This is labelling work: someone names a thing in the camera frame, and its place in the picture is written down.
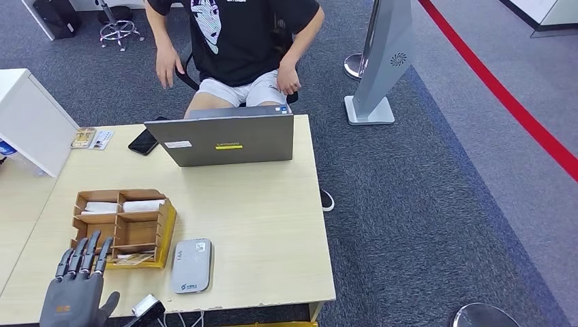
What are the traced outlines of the person's left hand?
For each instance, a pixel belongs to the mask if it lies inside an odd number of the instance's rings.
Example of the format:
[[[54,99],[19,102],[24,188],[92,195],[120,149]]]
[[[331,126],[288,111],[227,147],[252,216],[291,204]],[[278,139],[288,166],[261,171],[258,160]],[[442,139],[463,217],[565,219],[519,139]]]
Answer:
[[[277,71],[277,86],[284,95],[293,95],[301,89],[299,75],[294,61],[283,59]]]

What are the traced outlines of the person's right hand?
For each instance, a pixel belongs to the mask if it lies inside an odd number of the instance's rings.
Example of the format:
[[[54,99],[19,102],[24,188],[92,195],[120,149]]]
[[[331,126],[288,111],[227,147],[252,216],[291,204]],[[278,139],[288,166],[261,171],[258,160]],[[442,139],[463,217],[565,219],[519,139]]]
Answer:
[[[173,87],[173,75],[175,70],[180,74],[185,73],[180,57],[171,44],[157,45],[155,69],[163,89]]]

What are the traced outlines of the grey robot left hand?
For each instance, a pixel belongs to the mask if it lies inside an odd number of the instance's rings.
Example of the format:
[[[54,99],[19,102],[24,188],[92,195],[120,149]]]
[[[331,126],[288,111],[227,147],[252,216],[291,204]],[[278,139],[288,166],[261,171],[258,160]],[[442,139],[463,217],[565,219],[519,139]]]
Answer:
[[[116,309],[120,299],[117,291],[100,305],[106,256],[113,240],[109,236],[96,254],[100,234],[100,230],[94,231],[61,256],[46,290],[40,326],[104,326]]]

